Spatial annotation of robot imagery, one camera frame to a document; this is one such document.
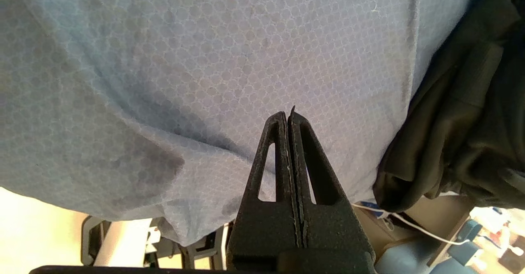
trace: black garment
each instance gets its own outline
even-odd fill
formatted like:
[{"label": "black garment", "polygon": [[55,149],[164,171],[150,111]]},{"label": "black garment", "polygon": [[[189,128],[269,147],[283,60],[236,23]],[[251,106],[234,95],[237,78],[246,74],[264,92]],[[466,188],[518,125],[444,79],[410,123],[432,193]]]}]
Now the black garment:
[{"label": "black garment", "polygon": [[401,212],[449,190],[525,209],[524,0],[478,0],[433,57],[374,184]]}]

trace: floor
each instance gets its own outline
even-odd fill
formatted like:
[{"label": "floor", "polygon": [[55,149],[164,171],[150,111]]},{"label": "floor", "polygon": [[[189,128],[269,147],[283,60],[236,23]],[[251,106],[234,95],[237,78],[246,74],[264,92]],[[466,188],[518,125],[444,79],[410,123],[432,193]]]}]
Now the floor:
[{"label": "floor", "polygon": [[85,214],[1,187],[0,203],[4,204],[0,206],[3,273],[27,274],[43,265],[80,265],[80,225]]}]

